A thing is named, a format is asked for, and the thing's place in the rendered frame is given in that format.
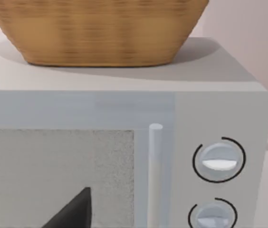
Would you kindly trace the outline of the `pale microwave oven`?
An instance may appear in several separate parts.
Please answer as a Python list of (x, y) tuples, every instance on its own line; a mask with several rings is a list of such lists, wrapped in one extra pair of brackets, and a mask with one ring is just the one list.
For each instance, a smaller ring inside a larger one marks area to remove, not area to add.
[[(190, 38), (164, 66), (62, 68), (30, 65), (0, 38), (0, 91), (175, 93), (167, 228), (197, 228), (198, 208), (212, 202), (232, 210), (230, 228), (252, 227), (268, 138), (268, 91), (215, 41)], [(215, 143), (241, 153), (237, 172), (226, 180), (199, 172), (200, 153)]]

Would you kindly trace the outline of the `pale grey microwave knob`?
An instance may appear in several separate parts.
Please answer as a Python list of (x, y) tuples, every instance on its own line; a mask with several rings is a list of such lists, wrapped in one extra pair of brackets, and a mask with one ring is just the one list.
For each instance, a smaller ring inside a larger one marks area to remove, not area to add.
[(221, 202), (200, 206), (194, 216), (197, 228), (230, 228), (233, 219), (232, 210)]
[(240, 151), (220, 142), (207, 146), (198, 159), (200, 174), (211, 181), (223, 181), (232, 177), (242, 161)]

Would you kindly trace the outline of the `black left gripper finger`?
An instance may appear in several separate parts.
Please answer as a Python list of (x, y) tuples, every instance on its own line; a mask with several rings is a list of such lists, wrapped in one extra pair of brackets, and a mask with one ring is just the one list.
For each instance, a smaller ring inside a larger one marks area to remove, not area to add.
[(91, 188), (84, 188), (42, 228), (91, 228)]

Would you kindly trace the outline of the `pale microwave door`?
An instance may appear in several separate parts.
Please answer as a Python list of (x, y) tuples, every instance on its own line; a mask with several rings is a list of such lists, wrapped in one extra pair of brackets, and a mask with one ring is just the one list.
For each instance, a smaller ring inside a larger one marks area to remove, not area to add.
[(42, 228), (86, 187), (91, 228), (146, 228), (151, 124), (167, 228), (175, 93), (0, 91), (0, 228)]

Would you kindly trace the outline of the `woven wicker basket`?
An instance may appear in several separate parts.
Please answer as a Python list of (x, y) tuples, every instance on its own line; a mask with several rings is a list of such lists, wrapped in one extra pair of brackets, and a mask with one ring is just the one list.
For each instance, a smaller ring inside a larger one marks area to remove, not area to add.
[(30, 64), (171, 63), (210, 0), (0, 0), (0, 29)]

